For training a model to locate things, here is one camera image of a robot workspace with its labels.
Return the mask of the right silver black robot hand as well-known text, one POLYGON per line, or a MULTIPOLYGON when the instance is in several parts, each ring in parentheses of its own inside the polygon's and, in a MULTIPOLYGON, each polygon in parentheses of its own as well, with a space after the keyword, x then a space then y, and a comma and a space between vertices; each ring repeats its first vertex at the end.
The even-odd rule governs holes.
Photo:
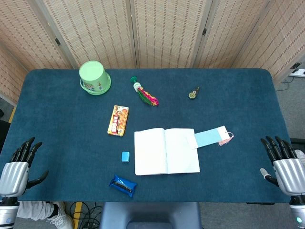
POLYGON ((288 196, 302 196, 305 194, 305 166, 297 157, 296 151, 289 142, 276 136, 261 139, 275 177, 272 177, 264 168, 260 172, 265 180, 279 187, 288 196))

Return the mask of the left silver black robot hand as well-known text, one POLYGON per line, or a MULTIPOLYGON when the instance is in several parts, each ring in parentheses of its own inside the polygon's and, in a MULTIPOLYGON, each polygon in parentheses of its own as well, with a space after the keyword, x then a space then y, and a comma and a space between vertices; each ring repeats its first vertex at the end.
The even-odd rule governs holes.
POLYGON ((35 154, 42 142, 38 142, 34 146, 32 143, 35 138, 32 137, 25 141, 13 153, 11 160, 5 164, 0 177, 0 195, 4 198, 18 198, 33 186, 43 182, 49 171, 34 180, 29 180, 29 172, 35 157, 35 154))

